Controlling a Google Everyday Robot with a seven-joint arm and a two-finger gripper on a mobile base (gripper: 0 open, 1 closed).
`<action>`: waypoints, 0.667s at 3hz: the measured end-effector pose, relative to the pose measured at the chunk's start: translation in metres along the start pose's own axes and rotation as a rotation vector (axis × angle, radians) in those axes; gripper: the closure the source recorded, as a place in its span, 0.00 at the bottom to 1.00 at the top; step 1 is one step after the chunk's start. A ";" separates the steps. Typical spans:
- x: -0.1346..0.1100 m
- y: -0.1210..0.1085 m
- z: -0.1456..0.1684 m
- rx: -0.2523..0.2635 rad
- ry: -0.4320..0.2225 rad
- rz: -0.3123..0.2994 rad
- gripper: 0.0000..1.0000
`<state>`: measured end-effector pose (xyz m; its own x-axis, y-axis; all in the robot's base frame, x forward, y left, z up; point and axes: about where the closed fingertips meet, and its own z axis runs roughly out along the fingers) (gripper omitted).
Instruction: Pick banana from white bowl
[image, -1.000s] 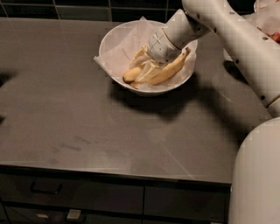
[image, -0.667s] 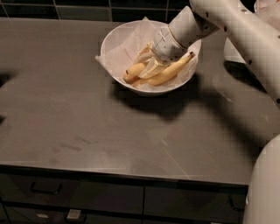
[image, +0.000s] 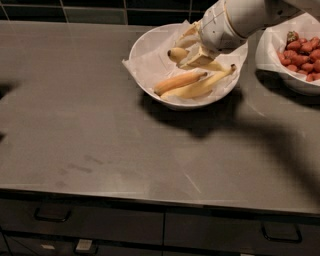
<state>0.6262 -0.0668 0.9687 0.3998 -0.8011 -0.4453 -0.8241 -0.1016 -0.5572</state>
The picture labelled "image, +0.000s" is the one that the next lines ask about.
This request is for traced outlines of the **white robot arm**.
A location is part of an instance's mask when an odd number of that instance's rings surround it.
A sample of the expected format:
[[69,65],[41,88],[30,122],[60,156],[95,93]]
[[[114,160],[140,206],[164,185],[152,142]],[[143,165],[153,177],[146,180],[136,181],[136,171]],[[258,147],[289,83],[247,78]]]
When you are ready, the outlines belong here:
[[249,36],[306,12],[320,18],[320,0],[218,0],[176,40],[188,54],[177,61],[181,69],[209,64],[220,54],[244,45]]

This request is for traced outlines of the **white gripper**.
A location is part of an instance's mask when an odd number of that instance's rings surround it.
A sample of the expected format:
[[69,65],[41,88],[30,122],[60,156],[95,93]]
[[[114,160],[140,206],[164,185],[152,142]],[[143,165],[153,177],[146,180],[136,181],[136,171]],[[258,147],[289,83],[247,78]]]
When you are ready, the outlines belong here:
[[207,65],[216,58],[214,53],[229,54],[246,41],[247,39],[240,36],[231,25],[226,0],[218,0],[205,12],[200,22],[192,23],[175,41],[174,46],[183,49],[201,42],[205,46],[193,47],[177,66],[181,69],[189,69]]

